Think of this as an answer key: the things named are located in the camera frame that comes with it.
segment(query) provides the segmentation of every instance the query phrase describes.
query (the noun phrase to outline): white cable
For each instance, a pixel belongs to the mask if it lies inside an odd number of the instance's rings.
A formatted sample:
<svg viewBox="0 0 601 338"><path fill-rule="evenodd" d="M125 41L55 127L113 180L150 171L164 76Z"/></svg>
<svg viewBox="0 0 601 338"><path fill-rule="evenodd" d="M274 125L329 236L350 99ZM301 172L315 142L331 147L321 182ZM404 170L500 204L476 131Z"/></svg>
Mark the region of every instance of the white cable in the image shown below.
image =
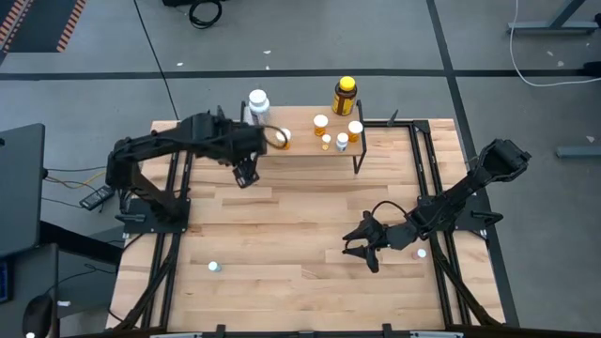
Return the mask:
<svg viewBox="0 0 601 338"><path fill-rule="evenodd" d="M532 82L526 80L526 78L524 78L522 73L517 68L516 60L514 59L514 29L516 27L516 22L517 22L518 8L519 8L519 0L516 0L516 16L514 17L514 24L511 26L511 33L509 35L509 54L511 55L511 62L514 64L514 69L516 69L517 75L519 75L519 78L522 79L522 81L524 83L526 83L527 85L535 86L535 87L549 87L549 86L555 86L555 85L589 84L589 83L601 81L601 78L595 78L595 79L591 79L591 80L568 81L568 82L562 82L562 83L556 83L556 84L533 84Z"/></svg>

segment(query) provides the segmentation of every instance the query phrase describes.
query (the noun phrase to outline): wooden tabletop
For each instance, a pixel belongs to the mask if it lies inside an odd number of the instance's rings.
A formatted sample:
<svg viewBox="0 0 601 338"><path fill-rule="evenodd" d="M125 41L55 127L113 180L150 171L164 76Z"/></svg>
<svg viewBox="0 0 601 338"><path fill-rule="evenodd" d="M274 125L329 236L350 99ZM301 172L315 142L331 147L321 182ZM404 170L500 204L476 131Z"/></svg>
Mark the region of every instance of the wooden tabletop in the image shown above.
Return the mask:
<svg viewBox="0 0 601 338"><path fill-rule="evenodd" d="M174 121L157 121L152 128L173 126ZM455 124L432 119L430 126L448 189L466 174ZM261 158L261 179L241 190L231 168L196 160L190 228L179 250L168 329L215 331L225 324L230 331L381 330L382 323L394 330L442 329L427 242L382 250L377 274L361 259L341 254L341 237L357 226L363 210L384 199L409 210L419 194L407 130L368 129L366 137L367 156L356 176L345 158ZM143 174L163 187L168 163L168 156L146 161ZM383 223L403 220L389 206L377 217ZM155 235L144 235L123 254L111 305L116 315L124 316L146 288L154 242ZM485 243L459 232L455 244L465 283L502 321ZM428 257L413 259L420 248ZM222 271L209 271L210 261L221 263ZM455 292L447 285L458 321ZM154 324L159 312L154 311ZM107 325L115 324L109 317Z"/></svg>
<svg viewBox="0 0 601 338"><path fill-rule="evenodd" d="M330 148L328 150L321 148L321 137L315 135L313 118L317 115L325 115L328 118L326 133L331 136ZM268 124L278 128L289 129L292 133L292 138L288 150L276 149L269 146L265 156L359 156L363 153L363 140L361 137L356 143L349 142L347 150L344 152L336 149L336 136L341 132L348 133L348 123L359 120L359 108L357 107L347 116L335 114L330 106L270 107ZM276 143L275 131L266 130L266 135L268 139Z"/></svg>

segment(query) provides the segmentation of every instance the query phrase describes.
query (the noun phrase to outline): bottle label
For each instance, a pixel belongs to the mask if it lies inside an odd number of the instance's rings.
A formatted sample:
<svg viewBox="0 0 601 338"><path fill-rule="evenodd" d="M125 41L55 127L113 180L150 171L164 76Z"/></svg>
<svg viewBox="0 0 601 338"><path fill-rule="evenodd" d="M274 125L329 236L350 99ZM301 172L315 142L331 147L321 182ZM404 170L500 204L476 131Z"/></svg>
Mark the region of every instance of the bottle label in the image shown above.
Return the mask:
<svg viewBox="0 0 601 338"><path fill-rule="evenodd" d="M342 100L342 111L340 110L340 100ZM350 115L353 110L353 103L355 103L355 99L343 99L334 94L334 102L331 104L331 109L342 116Z"/></svg>

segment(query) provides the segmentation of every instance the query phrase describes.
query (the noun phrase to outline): yellow bottle cap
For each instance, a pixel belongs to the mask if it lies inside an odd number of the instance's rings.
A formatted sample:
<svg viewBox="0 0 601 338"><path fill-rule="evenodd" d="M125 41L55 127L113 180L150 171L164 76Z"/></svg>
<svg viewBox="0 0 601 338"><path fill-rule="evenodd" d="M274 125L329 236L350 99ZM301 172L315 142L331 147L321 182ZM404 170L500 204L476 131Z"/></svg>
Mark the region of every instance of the yellow bottle cap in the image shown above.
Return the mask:
<svg viewBox="0 0 601 338"><path fill-rule="evenodd" d="M351 91L355 89L355 79L350 76L345 76L340 79L340 89L345 91Z"/></svg>

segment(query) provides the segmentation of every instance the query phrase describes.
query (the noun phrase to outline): concrete floor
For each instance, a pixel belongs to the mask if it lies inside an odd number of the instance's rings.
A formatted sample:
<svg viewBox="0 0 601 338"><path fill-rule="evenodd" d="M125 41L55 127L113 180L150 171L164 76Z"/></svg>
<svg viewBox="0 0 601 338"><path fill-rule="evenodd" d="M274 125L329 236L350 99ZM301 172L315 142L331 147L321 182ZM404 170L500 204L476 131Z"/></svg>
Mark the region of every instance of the concrete floor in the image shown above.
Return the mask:
<svg viewBox="0 0 601 338"><path fill-rule="evenodd" d="M212 28L195 30L161 0L138 0L165 71L278 69L443 70L428 7L422 0L231 0ZM511 69L505 24L509 0L436 0L455 69ZM545 20L562 0L522 0L522 20ZM601 3L589 1L574 19L590 20ZM599 33L523 35L515 40L523 69L579 69L601 60ZM0 75L32 73L41 81L0 81L0 129L46 125L47 167L104 165L118 138L147 132L150 121L173 119L161 79L102 80L103 74L156 72L158 67L132 0L88 0L62 54L9 54ZM97 73L87 80L49 81L50 73ZM272 104L328 104L337 76L227 78L217 73L168 80L180 117L214 110L230 117L257 87ZM548 83L571 78L535 78ZM441 76L358 76L366 117L452 117L454 103ZM488 189L520 325L601 332L598 260L601 239L593 211L601 197L599 161L559 161L559 145L601 139L601 84L533 88L516 77L462 77L459 91L477 150L494 137L510 138L533 158L526 174ZM83 180L87 173L59 175ZM85 190L44 184L43 195L76 203ZM42 218L82 234L119 227L115 201L102 213L43 202ZM89 281L112 289L112 282ZM65 322L68 333L101 330L104 311Z"/></svg>

